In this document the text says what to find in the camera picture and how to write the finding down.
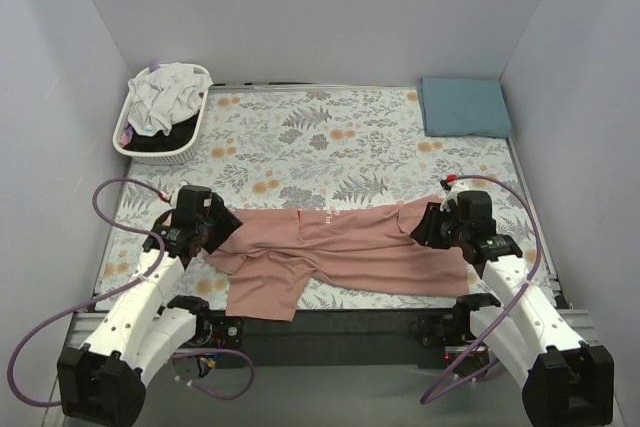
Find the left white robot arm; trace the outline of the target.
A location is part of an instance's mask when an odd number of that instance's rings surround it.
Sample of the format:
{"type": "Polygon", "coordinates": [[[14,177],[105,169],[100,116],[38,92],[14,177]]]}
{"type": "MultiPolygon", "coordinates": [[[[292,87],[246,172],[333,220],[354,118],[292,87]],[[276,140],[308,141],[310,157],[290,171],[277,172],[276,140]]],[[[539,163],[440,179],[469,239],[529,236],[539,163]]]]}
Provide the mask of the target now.
{"type": "Polygon", "coordinates": [[[169,293],[194,258],[213,253],[241,223],[208,187],[185,185],[169,202],[146,235],[132,286],[80,346],[59,356],[68,417],[131,426],[149,383],[173,358],[193,356],[211,371],[220,355],[239,353],[241,321],[225,321],[202,298],[169,293]]]}

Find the black garment in basket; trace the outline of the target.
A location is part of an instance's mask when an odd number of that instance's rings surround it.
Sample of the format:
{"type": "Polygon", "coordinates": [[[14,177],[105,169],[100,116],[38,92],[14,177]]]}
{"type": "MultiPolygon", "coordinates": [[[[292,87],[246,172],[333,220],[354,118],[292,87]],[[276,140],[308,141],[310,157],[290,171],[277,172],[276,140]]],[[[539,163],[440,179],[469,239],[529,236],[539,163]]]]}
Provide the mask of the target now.
{"type": "Polygon", "coordinates": [[[131,138],[123,148],[133,152],[171,152],[184,147],[193,137],[198,117],[191,118],[172,126],[171,131],[165,135],[158,132],[153,136],[142,136],[132,132],[131,138]]]}

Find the aluminium frame rail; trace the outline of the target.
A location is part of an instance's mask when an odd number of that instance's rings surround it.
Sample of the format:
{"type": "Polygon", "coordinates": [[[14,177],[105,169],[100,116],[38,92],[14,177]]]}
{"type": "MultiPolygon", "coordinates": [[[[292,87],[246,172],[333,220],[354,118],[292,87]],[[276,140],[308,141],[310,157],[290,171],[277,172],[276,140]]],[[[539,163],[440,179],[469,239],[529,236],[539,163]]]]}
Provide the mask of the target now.
{"type": "MultiPolygon", "coordinates": [[[[331,334],[407,334],[409,325],[437,309],[401,310],[301,310],[292,322],[248,318],[243,321],[243,345],[248,346],[250,335],[312,334],[321,338],[331,334]]],[[[600,343],[587,310],[560,309],[560,316],[591,345],[600,343]]],[[[77,314],[72,322],[66,343],[79,346],[102,323],[104,312],[77,314]]]]}

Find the folded teal t shirt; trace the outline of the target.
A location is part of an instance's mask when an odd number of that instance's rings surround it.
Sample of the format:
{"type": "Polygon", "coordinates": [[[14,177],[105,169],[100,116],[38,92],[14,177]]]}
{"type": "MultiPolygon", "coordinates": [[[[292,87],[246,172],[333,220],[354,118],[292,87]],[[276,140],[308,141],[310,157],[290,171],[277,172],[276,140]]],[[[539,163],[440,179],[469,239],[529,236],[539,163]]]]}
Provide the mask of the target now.
{"type": "Polygon", "coordinates": [[[423,77],[418,93],[427,137],[511,136],[498,80],[423,77]]]}

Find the white laundry basket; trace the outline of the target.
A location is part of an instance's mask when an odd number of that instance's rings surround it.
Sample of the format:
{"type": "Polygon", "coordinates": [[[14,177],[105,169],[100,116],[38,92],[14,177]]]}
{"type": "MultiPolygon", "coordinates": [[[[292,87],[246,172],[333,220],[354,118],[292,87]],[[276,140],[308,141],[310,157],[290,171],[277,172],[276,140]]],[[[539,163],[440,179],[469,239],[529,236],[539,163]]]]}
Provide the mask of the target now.
{"type": "MultiPolygon", "coordinates": [[[[143,69],[142,71],[140,71],[135,77],[140,76],[143,73],[153,72],[155,69],[166,64],[171,64],[171,63],[151,65],[143,69]]],[[[200,65],[189,64],[189,63],[183,63],[183,64],[199,68],[202,71],[209,73],[209,71],[206,68],[200,65]]],[[[195,146],[196,146],[197,140],[199,139],[200,131],[202,130],[202,125],[204,121],[204,113],[206,110],[207,97],[208,97],[208,91],[202,97],[202,105],[200,107],[200,111],[198,114],[196,114],[196,116],[198,117],[198,120],[197,120],[195,131],[193,133],[193,137],[184,147],[171,152],[133,152],[133,151],[125,150],[123,148],[123,146],[129,142],[131,138],[131,134],[134,131],[133,127],[128,122],[129,108],[131,105],[130,94],[128,92],[125,98],[123,107],[121,109],[118,121],[116,123],[113,136],[112,136],[114,148],[118,153],[122,155],[128,156],[141,163],[146,163],[151,165],[172,165],[172,164],[181,164],[181,163],[187,162],[188,160],[192,159],[195,155],[195,146]]]]}

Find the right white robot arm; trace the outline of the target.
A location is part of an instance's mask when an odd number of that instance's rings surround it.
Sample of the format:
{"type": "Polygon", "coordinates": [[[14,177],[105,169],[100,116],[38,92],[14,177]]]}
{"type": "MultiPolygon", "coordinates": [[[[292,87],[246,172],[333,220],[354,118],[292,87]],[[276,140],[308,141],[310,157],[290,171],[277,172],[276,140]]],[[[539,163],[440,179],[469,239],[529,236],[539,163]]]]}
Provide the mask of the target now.
{"type": "Polygon", "coordinates": [[[492,199],[465,176],[442,180],[446,193],[429,203],[412,231],[418,244],[458,248],[490,293],[458,299],[456,309],[472,341],[447,367],[457,368],[480,345],[494,355],[521,390],[534,426],[607,426],[614,417],[614,360],[589,344],[549,301],[509,235],[501,234],[492,199]]]}

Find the floral table mat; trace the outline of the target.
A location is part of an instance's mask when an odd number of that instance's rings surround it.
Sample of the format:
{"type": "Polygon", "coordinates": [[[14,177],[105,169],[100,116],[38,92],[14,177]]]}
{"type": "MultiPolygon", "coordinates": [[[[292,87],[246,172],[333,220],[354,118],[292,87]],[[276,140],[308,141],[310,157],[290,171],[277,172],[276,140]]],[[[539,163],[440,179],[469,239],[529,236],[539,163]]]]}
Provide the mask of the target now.
{"type": "Polygon", "coordinates": [[[165,210],[158,193],[181,183],[210,187],[232,208],[342,211],[437,195],[442,178],[465,174],[491,195],[499,230],[536,262],[510,144],[427,137],[414,90],[214,90],[204,114],[191,160],[130,165],[119,222],[150,226],[165,210]]]}

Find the pink printed t shirt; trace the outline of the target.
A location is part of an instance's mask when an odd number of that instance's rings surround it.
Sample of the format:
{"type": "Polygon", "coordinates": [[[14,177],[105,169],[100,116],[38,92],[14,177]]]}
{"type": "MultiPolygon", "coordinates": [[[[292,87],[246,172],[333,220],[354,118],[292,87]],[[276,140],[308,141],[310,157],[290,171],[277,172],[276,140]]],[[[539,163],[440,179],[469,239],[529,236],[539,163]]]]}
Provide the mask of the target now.
{"type": "Polygon", "coordinates": [[[467,294],[460,250],[431,249],[410,236],[430,201],[342,211],[236,210],[241,227],[205,257],[229,277],[227,314],[289,322],[310,279],[383,294],[467,294]]]}

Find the white crumpled garment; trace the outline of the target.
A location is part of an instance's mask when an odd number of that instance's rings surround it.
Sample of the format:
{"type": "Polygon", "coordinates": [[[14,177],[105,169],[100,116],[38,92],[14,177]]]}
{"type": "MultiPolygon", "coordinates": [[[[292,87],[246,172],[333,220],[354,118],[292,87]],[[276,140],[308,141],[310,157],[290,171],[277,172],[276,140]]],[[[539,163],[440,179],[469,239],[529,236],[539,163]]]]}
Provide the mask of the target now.
{"type": "Polygon", "coordinates": [[[199,113],[212,84],[209,73],[178,62],[143,73],[128,82],[128,122],[138,135],[168,136],[174,125],[199,113]]]}

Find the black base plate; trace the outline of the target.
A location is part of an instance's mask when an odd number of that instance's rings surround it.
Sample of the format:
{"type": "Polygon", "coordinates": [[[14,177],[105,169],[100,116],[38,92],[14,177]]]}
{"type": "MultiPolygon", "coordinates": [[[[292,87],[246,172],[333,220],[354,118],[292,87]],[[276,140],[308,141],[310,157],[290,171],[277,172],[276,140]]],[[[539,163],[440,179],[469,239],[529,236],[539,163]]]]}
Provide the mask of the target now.
{"type": "Polygon", "coordinates": [[[443,369],[471,344],[470,315],[453,308],[301,310],[291,322],[211,311],[182,351],[223,348],[257,367],[409,365],[443,369]]]}

